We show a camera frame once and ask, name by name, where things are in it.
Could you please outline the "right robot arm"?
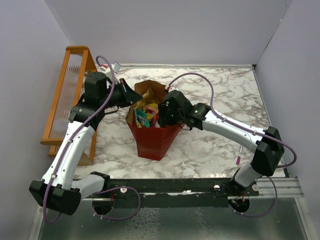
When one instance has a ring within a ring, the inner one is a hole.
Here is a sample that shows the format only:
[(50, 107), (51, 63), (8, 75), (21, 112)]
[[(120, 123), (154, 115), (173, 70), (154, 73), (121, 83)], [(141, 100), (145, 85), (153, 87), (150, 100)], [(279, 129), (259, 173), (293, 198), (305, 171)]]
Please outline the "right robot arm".
[(190, 129), (213, 132), (226, 137), (252, 152), (253, 159), (239, 168), (229, 183), (230, 191), (240, 196), (248, 186), (262, 176), (274, 174), (283, 154), (279, 131), (274, 127), (262, 129), (228, 120), (204, 103), (193, 105), (181, 91), (173, 90), (158, 105), (161, 127), (184, 124)]

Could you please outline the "red brown paper bag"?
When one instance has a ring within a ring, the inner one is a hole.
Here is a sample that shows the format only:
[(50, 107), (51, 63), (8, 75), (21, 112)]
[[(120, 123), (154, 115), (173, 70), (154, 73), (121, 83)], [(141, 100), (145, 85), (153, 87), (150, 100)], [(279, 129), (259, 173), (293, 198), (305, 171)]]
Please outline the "red brown paper bag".
[[(152, 89), (154, 96), (160, 103), (164, 102), (165, 86), (154, 80), (145, 80), (134, 85), (134, 90), (143, 95)], [(166, 127), (136, 127), (136, 119), (132, 105), (126, 115), (126, 123), (136, 141), (137, 153), (141, 158), (160, 161), (167, 153), (177, 135), (182, 130), (178, 124)]]

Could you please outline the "green Fox's candy bag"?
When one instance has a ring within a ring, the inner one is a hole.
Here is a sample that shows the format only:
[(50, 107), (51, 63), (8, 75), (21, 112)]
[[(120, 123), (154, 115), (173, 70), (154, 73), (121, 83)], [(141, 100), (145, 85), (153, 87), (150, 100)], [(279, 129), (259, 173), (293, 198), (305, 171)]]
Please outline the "green Fox's candy bag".
[(135, 108), (134, 109), (134, 116), (135, 116), (135, 124), (136, 124), (137, 128), (149, 128), (150, 127), (148, 116), (141, 109)]

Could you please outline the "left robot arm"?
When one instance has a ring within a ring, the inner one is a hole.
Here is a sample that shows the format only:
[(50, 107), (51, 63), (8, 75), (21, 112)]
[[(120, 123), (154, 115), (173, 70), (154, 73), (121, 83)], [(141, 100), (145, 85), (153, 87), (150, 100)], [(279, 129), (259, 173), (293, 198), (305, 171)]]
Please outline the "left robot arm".
[(40, 181), (32, 181), (29, 191), (44, 209), (72, 215), (82, 199), (97, 194), (103, 198), (111, 190), (110, 176), (93, 172), (74, 181), (74, 173), (88, 141), (93, 137), (105, 110), (125, 108), (142, 100), (124, 79), (102, 72), (89, 73), (84, 81), (84, 93), (71, 109), (69, 123), (62, 144), (50, 168)]

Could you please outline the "colourful Fox's fruits bag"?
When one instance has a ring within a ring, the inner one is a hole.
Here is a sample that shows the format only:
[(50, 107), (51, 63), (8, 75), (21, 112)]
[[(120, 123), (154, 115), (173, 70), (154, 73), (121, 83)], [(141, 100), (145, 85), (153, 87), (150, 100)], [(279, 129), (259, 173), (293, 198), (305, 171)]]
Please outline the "colourful Fox's fruits bag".
[(158, 112), (159, 112), (158, 104), (156, 103), (146, 104), (142, 108), (142, 111), (147, 115), (147, 119), (150, 123), (157, 120)]

